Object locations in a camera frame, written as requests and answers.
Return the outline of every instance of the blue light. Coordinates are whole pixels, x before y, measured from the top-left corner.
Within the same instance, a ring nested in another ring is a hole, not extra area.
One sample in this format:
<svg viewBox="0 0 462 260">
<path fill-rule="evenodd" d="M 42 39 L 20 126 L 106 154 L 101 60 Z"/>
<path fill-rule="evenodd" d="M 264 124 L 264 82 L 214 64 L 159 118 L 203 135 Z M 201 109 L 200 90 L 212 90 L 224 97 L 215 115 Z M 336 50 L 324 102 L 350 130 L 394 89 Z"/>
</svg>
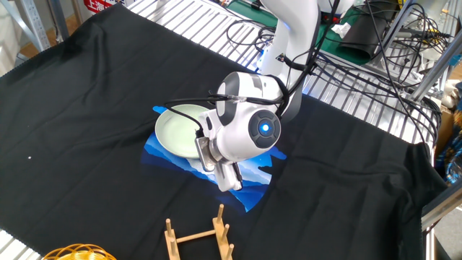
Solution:
<svg viewBox="0 0 462 260">
<path fill-rule="evenodd" d="M 262 131 L 268 131 L 269 130 L 269 125 L 267 123 L 261 125 L 261 130 Z"/>
</svg>

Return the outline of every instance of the plate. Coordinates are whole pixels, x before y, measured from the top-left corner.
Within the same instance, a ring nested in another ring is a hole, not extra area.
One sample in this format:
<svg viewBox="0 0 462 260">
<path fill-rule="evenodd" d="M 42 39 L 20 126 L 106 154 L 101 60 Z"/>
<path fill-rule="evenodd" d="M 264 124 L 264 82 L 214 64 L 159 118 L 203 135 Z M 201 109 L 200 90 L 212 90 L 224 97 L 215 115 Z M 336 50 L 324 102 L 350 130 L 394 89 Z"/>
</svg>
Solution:
<svg viewBox="0 0 462 260">
<path fill-rule="evenodd" d="M 173 109 L 185 113 L 193 118 L 209 109 L 200 105 L 176 105 Z M 191 119 L 178 115 L 170 110 L 162 113 L 156 121 L 155 133 L 159 143 L 168 151 L 183 158 L 198 159 L 196 144 L 196 130 L 198 125 Z"/>
</svg>

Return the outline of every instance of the black tablecloth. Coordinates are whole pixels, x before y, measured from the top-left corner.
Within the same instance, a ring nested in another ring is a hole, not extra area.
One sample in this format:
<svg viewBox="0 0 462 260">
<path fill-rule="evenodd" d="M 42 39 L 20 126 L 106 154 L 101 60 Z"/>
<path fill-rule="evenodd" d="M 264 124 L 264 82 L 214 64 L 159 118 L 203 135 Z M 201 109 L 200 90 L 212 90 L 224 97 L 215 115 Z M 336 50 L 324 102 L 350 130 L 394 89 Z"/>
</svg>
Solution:
<svg viewBox="0 0 462 260">
<path fill-rule="evenodd" d="M 210 230 L 225 203 L 235 259 L 422 257 L 419 215 L 445 187 L 424 146 L 311 97 L 282 127 L 287 158 L 259 168 L 271 183 L 248 212 L 183 168 L 141 163 L 152 107 L 203 97 L 233 71 L 247 70 L 116 5 L 0 78 L 0 228 L 41 254 L 94 243 L 167 259 L 166 218 L 177 236 Z M 219 258 L 213 237 L 180 253 Z"/>
</svg>

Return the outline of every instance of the wooden stand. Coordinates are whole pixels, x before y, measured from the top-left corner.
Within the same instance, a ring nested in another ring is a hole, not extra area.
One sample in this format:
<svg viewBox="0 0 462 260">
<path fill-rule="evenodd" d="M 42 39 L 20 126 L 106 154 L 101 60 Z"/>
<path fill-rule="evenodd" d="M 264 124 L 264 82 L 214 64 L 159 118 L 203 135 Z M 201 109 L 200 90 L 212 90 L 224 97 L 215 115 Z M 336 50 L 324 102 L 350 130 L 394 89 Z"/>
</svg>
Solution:
<svg viewBox="0 0 462 260">
<path fill-rule="evenodd" d="M 165 242 L 167 243 L 168 256 L 170 260 L 180 260 L 180 252 L 178 251 L 178 244 L 186 242 L 189 240 L 203 238 L 209 235 L 215 235 L 217 237 L 219 254 L 222 260 L 232 260 L 232 250 L 234 249 L 233 244 L 228 244 L 227 234 L 230 226 L 228 224 L 223 224 L 223 209 L 225 206 L 220 204 L 218 209 L 218 216 L 212 219 L 212 224 L 214 229 L 202 233 L 197 233 L 194 235 L 188 235 L 183 238 L 176 238 L 175 231 L 172 229 L 172 224 L 170 219 L 166 219 L 165 226 L 167 230 L 165 231 Z"/>
</svg>

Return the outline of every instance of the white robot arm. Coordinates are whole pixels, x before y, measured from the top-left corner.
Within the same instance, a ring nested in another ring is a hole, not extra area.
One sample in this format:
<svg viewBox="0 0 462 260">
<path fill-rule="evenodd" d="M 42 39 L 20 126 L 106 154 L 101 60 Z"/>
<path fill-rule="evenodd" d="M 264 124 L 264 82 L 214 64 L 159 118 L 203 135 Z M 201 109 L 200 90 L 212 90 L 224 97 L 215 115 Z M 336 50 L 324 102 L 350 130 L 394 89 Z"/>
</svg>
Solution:
<svg viewBox="0 0 462 260">
<path fill-rule="evenodd" d="M 242 72 L 229 74 L 217 92 L 229 100 L 217 101 L 216 109 L 199 116 L 204 133 L 196 139 L 196 148 L 204 170 L 214 171 L 221 191 L 243 187 L 237 163 L 271 149 L 281 134 L 279 117 L 284 115 L 284 120 L 290 120 L 298 113 L 302 89 L 291 90 L 297 87 L 295 82 L 302 72 L 293 69 L 288 75 L 289 66 L 276 57 L 283 53 L 293 62 L 307 61 L 307 50 L 314 46 L 313 39 L 318 34 L 317 0 L 261 1 L 279 19 L 273 45 L 263 55 L 261 67 L 262 74 L 276 77 Z M 284 100 L 285 108 L 248 102 L 246 98 Z"/>
</svg>

